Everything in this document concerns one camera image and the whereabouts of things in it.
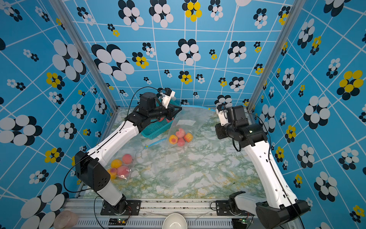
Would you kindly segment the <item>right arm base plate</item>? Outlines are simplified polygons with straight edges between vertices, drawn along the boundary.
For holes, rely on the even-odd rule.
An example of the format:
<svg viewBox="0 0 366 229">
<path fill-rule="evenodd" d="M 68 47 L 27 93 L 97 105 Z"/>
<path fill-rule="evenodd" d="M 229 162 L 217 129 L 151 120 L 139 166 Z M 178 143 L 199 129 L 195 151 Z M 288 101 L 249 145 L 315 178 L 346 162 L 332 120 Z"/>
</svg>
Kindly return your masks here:
<svg viewBox="0 0 366 229">
<path fill-rule="evenodd" d="M 241 216 L 252 217 L 254 214 L 244 210 L 232 210 L 228 200 L 216 200 L 211 206 L 216 211 L 217 216 Z"/>
</svg>

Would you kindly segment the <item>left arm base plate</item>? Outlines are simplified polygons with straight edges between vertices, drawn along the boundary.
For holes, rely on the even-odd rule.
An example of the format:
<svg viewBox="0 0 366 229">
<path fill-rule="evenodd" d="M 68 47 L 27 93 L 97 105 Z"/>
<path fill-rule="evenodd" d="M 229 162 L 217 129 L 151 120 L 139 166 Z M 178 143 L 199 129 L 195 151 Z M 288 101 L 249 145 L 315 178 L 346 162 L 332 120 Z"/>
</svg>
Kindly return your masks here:
<svg viewBox="0 0 366 229">
<path fill-rule="evenodd" d="M 138 216 L 141 204 L 141 200 L 122 200 L 117 206 L 112 206 L 104 200 L 100 214 L 103 216 Z"/>
</svg>

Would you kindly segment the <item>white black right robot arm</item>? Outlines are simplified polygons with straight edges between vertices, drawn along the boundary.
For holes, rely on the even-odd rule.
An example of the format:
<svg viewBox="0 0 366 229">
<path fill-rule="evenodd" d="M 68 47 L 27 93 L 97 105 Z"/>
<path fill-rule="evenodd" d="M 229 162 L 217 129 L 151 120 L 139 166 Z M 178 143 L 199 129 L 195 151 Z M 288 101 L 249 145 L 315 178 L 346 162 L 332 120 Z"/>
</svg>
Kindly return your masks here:
<svg viewBox="0 0 366 229">
<path fill-rule="evenodd" d="M 241 125 L 217 124 L 218 139 L 231 138 L 251 159 L 266 194 L 266 200 L 250 201 L 253 197 L 245 193 L 231 196 L 234 212 L 238 210 L 255 214 L 266 229 L 287 224 L 310 211 L 307 202 L 293 193 L 281 174 L 271 153 L 269 139 L 259 124 Z"/>
</svg>

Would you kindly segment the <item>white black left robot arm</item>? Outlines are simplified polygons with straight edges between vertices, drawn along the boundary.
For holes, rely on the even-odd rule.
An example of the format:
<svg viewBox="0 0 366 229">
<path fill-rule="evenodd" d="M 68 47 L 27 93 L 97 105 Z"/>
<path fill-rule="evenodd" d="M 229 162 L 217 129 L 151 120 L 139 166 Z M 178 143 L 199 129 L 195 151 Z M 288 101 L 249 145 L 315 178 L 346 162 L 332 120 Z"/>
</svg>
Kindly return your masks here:
<svg viewBox="0 0 366 229">
<path fill-rule="evenodd" d="M 161 118 L 171 120 L 181 110 L 182 107 L 171 104 L 148 109 L 137 106 L 101 143 L 87 153 L 79 151 L 75 155 L 77 177 L 112 208 L 123 212 L 126 208 L 126 198 L 111 182 L 111 175 L 105 167 L 122 146 L 141 133 L 153 120 L 158 121 Z"/>
</svg>

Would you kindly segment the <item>clear zip bag blue zipper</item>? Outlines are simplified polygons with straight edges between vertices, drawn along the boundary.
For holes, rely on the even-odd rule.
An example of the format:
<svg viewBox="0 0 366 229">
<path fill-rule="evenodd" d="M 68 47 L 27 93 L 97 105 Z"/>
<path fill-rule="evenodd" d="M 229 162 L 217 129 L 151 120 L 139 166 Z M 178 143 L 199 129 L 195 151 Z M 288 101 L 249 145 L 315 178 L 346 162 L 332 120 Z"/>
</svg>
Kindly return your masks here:
<svg viewBox="0 0 366 229">
<path fill-rule="evenodd" d="M 111 162 L 115 159 L 120 159 L 122 161 L 122 157 L 125 154 L 130 154 L 133 157 L 133 161 L 129 165 L 126 165 L 123 163 L 123 165 L 117 169 L 117 178 L 114 180 L 118 180 L 118 179 L 119 180 L 128 180 L 134 170 L 136 152 L 129 150 L 129 149 L 119 150 L 114 156 L 112 156 L 112 159 L 107 163 L 107 165 L 105 166 L 105 169 L 106 170 L 110 169 Z"/>
</svg>

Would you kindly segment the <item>pink fuzzy peach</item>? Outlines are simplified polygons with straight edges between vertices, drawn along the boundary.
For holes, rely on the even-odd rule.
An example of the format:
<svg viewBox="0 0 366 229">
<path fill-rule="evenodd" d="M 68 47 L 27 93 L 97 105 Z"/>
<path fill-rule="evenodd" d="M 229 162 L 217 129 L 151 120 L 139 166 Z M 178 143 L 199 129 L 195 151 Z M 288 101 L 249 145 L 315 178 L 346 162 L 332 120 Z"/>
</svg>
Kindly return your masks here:
<svg viewBox="0 0 366 229">
<path fill-rule="evenodd" d="M 178 138 L 184 138 L 184 136 L 186 135 L 185 131 L 180 128 L 176 133 L 175 135 L 178 137 Z"/>
</svg>

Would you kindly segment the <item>yellow orange peach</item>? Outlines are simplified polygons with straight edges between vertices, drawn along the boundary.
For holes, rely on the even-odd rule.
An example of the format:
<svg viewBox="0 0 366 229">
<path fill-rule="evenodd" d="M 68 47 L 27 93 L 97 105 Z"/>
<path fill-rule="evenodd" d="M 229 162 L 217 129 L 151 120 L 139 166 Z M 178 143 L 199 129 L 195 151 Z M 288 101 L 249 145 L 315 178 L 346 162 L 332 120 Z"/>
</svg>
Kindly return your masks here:
<svg viewBox="0 0 366 229">
<path fill-rule="evenodd" d="M 117 178 L 117 169 L 116 168 L 110 168 L 107 170 L 107 172 L 110 174 L 111 180 L 114 180 Z"/>
</svg>

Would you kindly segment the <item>teal plastic mesh basket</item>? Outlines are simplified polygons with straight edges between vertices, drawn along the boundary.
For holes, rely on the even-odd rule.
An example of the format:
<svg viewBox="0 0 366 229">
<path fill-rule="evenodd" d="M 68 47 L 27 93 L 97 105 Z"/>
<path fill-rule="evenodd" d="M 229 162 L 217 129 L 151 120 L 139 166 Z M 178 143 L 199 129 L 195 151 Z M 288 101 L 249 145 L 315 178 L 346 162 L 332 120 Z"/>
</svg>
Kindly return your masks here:
<svg viewBox="0 0 366 229">
<path fill-rule="evenodd" d="M 160 134 L 164 133 L 165 131 L 169 130 L 171 125 L 171 122 L 167 122 L 166 120 L 163 120 L 161 122 L 152 123 L 149 126 L 147 126 L 142 132 L 142 136 L 145 138 L 148 138 L 150 140 L 155 139 Z"/>
</svg>

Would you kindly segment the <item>yellow peach front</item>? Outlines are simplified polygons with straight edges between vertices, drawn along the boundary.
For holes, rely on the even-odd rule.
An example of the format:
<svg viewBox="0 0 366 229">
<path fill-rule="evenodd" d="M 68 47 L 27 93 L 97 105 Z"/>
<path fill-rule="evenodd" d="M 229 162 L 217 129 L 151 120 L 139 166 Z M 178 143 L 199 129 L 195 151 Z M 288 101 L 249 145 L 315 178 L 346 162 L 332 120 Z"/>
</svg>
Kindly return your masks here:
<svg viewBox="0 0 366 229">
<path fill-rule="evenodd" d="M 111 162 L 111 168 L 118 169 L 123 165 L 123 162 L 120 159 L 115 159 Z"/>
</svg>

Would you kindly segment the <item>yellow round peach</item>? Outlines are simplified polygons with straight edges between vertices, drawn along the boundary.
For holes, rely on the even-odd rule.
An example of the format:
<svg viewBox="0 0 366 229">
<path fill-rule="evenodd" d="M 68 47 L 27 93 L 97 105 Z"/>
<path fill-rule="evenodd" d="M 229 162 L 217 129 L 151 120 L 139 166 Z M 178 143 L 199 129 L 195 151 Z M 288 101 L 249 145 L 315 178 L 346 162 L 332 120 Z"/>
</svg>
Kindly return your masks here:
<svg viewBox="0 0 366 229">
<path fill-rule="evenodd" d="M 179 138 L 176 135 L 170 135 L 168 141 L 170 144 L 175 145 L 178 143 Z"/>
</svg>

